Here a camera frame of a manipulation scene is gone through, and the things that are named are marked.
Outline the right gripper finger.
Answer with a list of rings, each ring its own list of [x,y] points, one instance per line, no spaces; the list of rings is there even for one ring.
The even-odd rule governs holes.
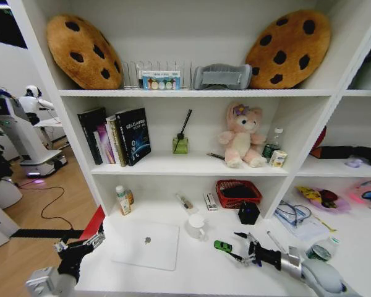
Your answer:
[[[236,261],[242,263],[244,266],[249,266],[254,263],[254,257],[248,256],[248,257],[241,257],[237,254],[234,254],[232,252],[228,252],[228,254],[233,257]]]
[[[254,245],[258,244],[258,241],[251,233],[234,232],[234,234],[240,236],[241,238],[247,239],[250,243],[253,243]]]

